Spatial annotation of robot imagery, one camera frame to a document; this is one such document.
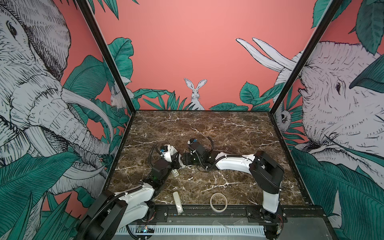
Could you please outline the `right black frame post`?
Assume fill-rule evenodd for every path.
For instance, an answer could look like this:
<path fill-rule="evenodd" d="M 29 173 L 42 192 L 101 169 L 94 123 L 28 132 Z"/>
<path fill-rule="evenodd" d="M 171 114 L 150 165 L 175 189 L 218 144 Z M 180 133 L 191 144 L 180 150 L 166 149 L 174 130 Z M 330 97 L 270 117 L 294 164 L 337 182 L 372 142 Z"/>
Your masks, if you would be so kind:
<path fill-rule="evenodd" d="M 343 0 L 333 0 L 330 1 L 327 5 L 325 12 L 323 13 L 319 24 L 317 25 L 314 33 L 312 34 L 308 44 L 306 45 L 298 63 L 292 70 L 292 73 L 290 74 L 287 82 L 285 83 L 281 93 L 279 94 L 276 102 L 274 103 L 273 107 L 269 111 L 269 115 L 272 116 L 276 113 L 278 107 L 284 100 L 285 96 L 287 95 L 288 91 L 291 89 L 292 85 L 296 81 L 296 79 L 299 76 L 299 73 L 305 66 L 306 62 L 308 61 L 309 57 L 313 53 L 316 45 L 322 38 L 324 32 L 328 28 L 329 24 L 331 23 L 333 17 L 335 16 L 336 12 L 338 11 L 339 7 L 342 5 Z"/>

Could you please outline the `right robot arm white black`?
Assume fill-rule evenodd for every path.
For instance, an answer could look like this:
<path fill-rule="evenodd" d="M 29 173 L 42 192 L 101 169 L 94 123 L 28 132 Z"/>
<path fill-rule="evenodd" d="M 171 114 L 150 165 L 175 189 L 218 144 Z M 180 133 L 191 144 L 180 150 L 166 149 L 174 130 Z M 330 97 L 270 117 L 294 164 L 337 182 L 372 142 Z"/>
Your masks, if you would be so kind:
<path fill-rule="evenodd" d="M 232 170 L 253 176 L 263 191 L 263 208 L 258 219 L 269 223 L 283 221 L 280 208 L 280 192 L 284 168 L 264 151 L 257 151 L 253 155 L 232 155 L 219 151 L 201 155 L 198 151 L 184 153 L 180 162 L 186 166 L 201 165 L 206 171 Z"/>

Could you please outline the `black frame post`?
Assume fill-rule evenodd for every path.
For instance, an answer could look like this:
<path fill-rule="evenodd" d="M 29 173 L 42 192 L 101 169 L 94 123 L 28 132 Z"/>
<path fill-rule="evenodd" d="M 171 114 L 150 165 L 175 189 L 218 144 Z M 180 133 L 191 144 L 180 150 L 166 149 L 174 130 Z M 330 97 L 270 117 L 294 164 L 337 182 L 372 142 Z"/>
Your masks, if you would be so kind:
<path fill-rule="evenodd" d="M 312 34 L 308 44 L 306 45 L 298 63 L 292 70 L 292 73 L 290 74 L 287 82 L 285 83 L 281 93 L 279 94 L 276 102 L 274 103 L 273 107 L 269 111 L 269 115 L 272 116 L 276 113 L 278 107 L 284 100 L 285 96 L 287 95 L 288 91 L 291 89 L 292 85 L 296 81 L 296 79 L 299 76 L 299 73 L 305 66 L 306 62 L 308 61 L 309 57 L 313 53 L 316 45 L 322 38 L 324 32 L 328 28 L 329 24 L 331 23 L 333 17 L 335 16 L 336 12 L 338 11 L 339 7 L 342 5 L 343 0 L 333 0 L 330 1 L 327 5 L 325 12 L 323 13 L 319 24 L 317 25 L 314 33 Z"/>
<path fill-rule="evenodd" d="M 116 63 L 111 55 L 111 52 L 108 48 L 108 45 L 105 42 L 104 37 L 102 36 L 102 33 L 99 29 L 99 26 L 97 24 L 97 21 L 94 18 L 94 14 L 92 12 L 92 9 L 90 8 L 89 2 L 88 1 L 83 1 L 83 0 L 77 0 L 76 1 L 101 53 L 103 58 L 105 59 L 107 66 L 109 67 L 111 74 L 117 83 L 121 94 L 123 95 L 123 98 L 128 106 L 128 109 L 130 110 L 131 114 L 134 116 L 136 114 L 135 107 L 127 93 L 127 89 L 125 85 L 123 84 L 121 75 L 118 71 L 118 68 L 116 66 Z"/>

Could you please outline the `white ventilation grille strip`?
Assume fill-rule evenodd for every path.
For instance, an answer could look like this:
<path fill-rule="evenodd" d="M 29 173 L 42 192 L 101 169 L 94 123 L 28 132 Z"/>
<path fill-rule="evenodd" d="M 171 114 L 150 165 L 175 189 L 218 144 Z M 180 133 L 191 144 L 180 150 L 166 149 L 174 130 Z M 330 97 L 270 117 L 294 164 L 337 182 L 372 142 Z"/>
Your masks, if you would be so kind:
<path fill-rule="evenodd" d="M 117 235 L 127 234 L 128 231 L 136 236 L 136 228 L 138 225 L 129 225 L 123 227 L 116 232 Z M 265 231 L 263 226 L 192 226 L 192 225 L 149 225 L 155 226 L 155 232 L 152 235 L 170 236 L 170 235 L 190 235 L 190 236 L 250 236 L 264 237 Z"/>

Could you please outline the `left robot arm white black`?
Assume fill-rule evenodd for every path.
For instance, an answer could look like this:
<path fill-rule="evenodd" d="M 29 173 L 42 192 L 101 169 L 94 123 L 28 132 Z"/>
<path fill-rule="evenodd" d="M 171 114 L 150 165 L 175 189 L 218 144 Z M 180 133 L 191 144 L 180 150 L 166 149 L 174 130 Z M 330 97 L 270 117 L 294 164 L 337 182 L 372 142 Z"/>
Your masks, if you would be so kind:
<path fill-rule="evenodd" d="M 102 192 L 78 223 L 76 240 L 111 240 L 126 225 L 155 216 L 155 198 L 164 189 L 172 170 L 185 167 L 185 157 L 179 153 L 158 159 L 140 184 L 127 191 Z"/>

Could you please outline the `small circuit board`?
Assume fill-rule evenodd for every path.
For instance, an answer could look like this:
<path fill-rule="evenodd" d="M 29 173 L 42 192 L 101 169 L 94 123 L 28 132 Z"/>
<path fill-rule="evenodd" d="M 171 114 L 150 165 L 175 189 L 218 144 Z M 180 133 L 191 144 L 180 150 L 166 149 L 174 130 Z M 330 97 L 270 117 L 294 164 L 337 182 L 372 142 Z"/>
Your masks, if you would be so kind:
<path fill-rule="evenodd" d="M 137 235 L 152 235 L 155 232 L 155 226 L 140 225 L 136 228 Z"/>

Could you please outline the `black front mounting rail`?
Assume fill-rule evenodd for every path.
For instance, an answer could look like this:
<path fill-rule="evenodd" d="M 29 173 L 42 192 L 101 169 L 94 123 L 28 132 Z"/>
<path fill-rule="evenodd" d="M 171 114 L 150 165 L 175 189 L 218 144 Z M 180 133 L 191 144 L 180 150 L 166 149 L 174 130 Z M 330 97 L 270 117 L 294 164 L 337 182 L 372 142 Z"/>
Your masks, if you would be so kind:
<path fill-rule="evenodd" d="M 222 213 L 216 213 L 210 205 L 184 205 L 178 214 L 174 205 L 155 205 L 150 223 L 165 223 L 171 218 L 246 218 L 250 223 L 287 223 L 290 218 L 325 218 L 320 206 L 282 205 L 275 214 L 268 214 L 261 205 L 229 205 Z"/>

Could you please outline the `white remote battery cover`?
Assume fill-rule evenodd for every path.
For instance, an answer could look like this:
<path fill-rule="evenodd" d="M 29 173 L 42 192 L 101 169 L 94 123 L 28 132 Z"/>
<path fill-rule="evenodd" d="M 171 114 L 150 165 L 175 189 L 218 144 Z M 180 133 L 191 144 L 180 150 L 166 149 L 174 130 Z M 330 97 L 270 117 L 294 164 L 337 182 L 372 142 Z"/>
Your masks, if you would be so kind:
<path fill-rule="evenodd" d="M 181 201 L 180 195 L 179 195 L 179 193 L 177 191 L 173 192 L 173 198 L 174 198 L 174 202 L 175 202 L 175 205 L 176 205 L 176 209 L 177 209 L 178 215 L 181 215 L 184 212 L 184 209 L 183 209 L 183 206 L 182 206 L 182 201 Z"/>

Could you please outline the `black white marker pen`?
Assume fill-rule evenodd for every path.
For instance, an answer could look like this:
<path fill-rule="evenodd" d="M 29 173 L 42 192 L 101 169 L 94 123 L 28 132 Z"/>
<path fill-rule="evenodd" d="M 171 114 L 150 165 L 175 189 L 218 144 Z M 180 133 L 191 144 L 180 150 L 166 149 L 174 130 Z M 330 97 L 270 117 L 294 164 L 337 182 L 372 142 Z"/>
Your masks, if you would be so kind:
<path fill-rule="evenodd" d="M 172 173 L 173 173 L 174 177 L 178 177 L 180 175 L 178 170 L 176 170 L 176 169 L 172 170 Z"/>

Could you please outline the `left black frame post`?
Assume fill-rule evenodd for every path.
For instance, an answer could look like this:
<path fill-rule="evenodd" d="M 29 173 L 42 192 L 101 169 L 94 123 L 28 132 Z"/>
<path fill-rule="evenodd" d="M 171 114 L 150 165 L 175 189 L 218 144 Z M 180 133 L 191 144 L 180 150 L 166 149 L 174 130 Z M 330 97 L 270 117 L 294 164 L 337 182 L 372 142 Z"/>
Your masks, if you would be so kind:
<path fill-rule="evenodd" d="M 97 21 L 94 18 L 94 14 L 92 12 L 92 9 L 90 8 L 89 2 L 88 1 L 83 1 L 83 0 L 77 0 L 76 1 L 101 53 L 103 58 L 105 59 L 107 66 L 109 67 L 111 74 L 117 83 L 121 94 L 123 95 L 123 98 L 128 106 L 128 109 L 130 110 L 131 114 L 134 116 L 136 114 L 135 107 L 127 93 L 127 89 L 125 85 L 123 84 L 121 75 L 118 71 L 118 68 L 116 66 L 116 63 L 111 55 L 111 52 L 108 48 L 108 45 L 105 42 L 104 37 L 102 36 L 102 33 L 99 29 L 99 26 L 97 24 Z"/>

